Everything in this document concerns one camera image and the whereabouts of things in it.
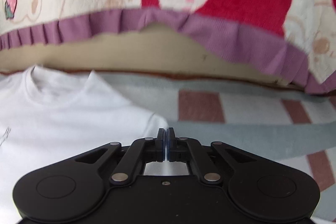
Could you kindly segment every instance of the rectangular opening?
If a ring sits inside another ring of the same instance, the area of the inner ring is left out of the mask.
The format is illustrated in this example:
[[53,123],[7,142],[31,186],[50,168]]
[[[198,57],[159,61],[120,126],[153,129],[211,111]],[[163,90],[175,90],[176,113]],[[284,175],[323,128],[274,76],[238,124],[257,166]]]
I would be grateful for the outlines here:
[[149,162],[145,166],[144,176],[186,176],[189,175],[187,164],[175,162]]

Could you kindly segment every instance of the strawberry print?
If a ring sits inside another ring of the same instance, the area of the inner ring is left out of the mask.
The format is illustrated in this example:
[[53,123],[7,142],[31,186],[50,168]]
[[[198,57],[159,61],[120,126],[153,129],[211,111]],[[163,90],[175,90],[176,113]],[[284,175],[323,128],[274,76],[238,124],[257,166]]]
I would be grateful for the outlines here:
[[6,19],[14,18],[16,4],[17,4],[17,0],[6,0],[6,3],[5,3]]

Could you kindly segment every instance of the purple ruffle trim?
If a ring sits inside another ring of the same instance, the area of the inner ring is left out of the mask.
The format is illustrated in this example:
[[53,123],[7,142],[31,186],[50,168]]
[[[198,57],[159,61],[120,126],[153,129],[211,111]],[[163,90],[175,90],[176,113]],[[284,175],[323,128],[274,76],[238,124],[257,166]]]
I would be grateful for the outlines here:
[[13,30],[0,37],[0,47],[80,41],[104,32],[141,30],[152,22],[193,38],[228,62],[250,64],[261,73],[293,81],[307,93],[336,89],[336,73],[318,84],[308,71],[307,55],[282,37],[230,20],[157,8],[106,10]]

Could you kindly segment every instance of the white t-shirt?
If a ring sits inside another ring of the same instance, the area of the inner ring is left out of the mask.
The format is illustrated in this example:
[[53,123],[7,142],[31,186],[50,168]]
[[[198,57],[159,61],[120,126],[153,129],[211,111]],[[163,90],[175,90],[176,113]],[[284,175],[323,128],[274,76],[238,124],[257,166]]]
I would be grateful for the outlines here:
[[0,82],[0,223],[21,218],[12,201],[26,173],[109,142],[156,137],[164,118],[135,106],[95,72],[38,66]]

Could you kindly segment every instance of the circular cap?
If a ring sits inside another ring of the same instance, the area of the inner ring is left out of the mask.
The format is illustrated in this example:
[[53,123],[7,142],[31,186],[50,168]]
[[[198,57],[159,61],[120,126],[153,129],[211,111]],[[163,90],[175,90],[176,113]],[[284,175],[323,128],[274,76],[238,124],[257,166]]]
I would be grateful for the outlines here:
[[91,211],[104,193],[94,168],[70,160],[23,176],[13,189],[13,200],[33,222],[68,223]]
[[114,181],[122,182],[128,179],[128,175],[125,173],[115,173],[112,175]]
[[76,182],[66,176],[52,176],[41,180],[36,190],[44,198],[64,198],[76,188]]
[[257,184],[263,194],[273,198],[285,198],[296,190],[294,181],[285,176],[265,176]]
[[320,190],[309,175],[269,161],[241,165],[228,184],[232,201],[264,222],[295,222],[317,206]]
[[204,175],[204,179],[207,181],[218,181],[221,179],[221,175],[217,173],[207,173]]

